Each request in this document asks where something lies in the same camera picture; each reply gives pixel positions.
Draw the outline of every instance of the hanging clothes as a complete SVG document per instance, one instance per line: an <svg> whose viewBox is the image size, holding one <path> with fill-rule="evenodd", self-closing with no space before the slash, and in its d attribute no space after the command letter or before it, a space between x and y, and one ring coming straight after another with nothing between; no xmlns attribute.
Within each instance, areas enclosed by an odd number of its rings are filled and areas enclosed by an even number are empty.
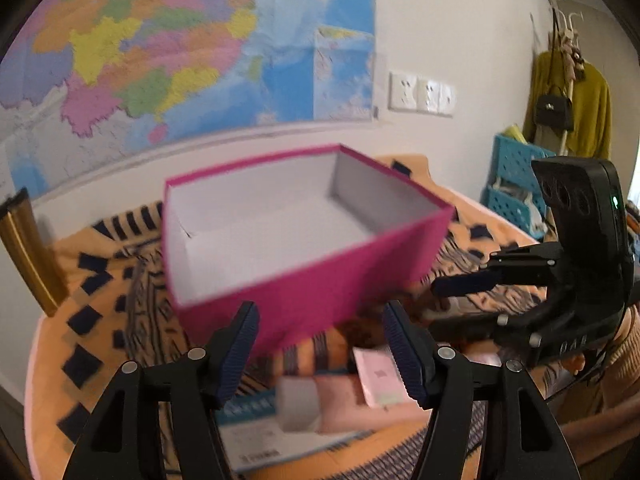
<svg viewBox="0 0 640 480"><path fill-rule="evenodd" d="M564 63L556 53L551 83L564 87ZM538 98L548 91L547 78L551 53L543 52L534 63L531 77L531 92L523 133L533 142L536 125L533 112ZM574 110L574 131L569 133L566 145L576 156L609 158L611 148L611 95L609 85L596 67L584 63L584 80L574 84L572 99Z"/></svg>

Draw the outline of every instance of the electrical outlet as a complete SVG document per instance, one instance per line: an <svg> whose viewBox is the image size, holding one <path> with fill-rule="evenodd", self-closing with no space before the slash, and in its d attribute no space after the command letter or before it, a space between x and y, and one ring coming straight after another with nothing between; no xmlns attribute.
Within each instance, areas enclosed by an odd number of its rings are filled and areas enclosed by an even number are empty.
<svg viewBox="0 0 640 480"><path fill-rule="evenodd" d="M452 85L440 85L440 98L438 99L438 113L452 116L456 109L456 88Z"/></svg>
<svg viewBox="0 0 640 480"><path fill-rule="evenodd" d="M421 112L438 113L440 99L440 83L433 79L418 79L418 106Z"/></svg>
<svg viewBox="0 0 640 480"><path fill-rule="evenodd" d="M415 110L417 107L415 100L417 83L418 76L392 73L389 108L391 110Z"/></svg>

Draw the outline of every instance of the open cardboard box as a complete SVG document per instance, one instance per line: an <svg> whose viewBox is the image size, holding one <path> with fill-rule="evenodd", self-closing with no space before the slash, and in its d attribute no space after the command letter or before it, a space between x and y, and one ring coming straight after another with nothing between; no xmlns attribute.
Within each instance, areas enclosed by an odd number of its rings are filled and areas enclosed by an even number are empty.
<svg viewBox="0 0 640 480"><path fill-rule="evenodd" d="M453 207L344 146L242 160L173 178L163 254L195 344L242 301L260 311L252 355L353 317L430 269Z"/></svg>

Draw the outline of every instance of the gold cylinder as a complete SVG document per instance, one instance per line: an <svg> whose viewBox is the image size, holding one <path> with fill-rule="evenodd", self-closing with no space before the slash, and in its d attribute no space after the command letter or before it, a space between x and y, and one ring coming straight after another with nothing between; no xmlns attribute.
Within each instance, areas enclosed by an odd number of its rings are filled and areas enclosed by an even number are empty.
<svg viewBox="0 0 640 480"><path fill-rule="evenodd" d="M42 243L26 188L0 205L0 238L36 301L52 317L68 297L68 289Z"/></svg>

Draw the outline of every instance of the map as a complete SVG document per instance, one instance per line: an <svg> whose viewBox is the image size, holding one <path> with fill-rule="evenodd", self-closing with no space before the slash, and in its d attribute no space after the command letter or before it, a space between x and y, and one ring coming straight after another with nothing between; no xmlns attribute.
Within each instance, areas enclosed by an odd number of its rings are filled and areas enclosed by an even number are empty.
<svg viewBox="0 0 640 480"><path fill-rule="evenodd" d="M0 64L14 186L36 198L223 130L369 120L374 24L375 0L43 0Z"/></svg>

